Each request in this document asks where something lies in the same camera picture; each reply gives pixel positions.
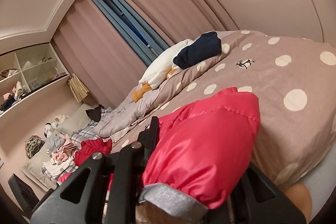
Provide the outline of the person's hand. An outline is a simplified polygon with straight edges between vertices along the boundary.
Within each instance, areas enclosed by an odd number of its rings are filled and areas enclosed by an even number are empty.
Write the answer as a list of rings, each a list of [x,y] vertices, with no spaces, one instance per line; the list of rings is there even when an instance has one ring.
[[[306,223],[310,221],[312,212],[312,199],[308,188],[304,184],[294,184],[284,191],[284,194],[305,216]]]

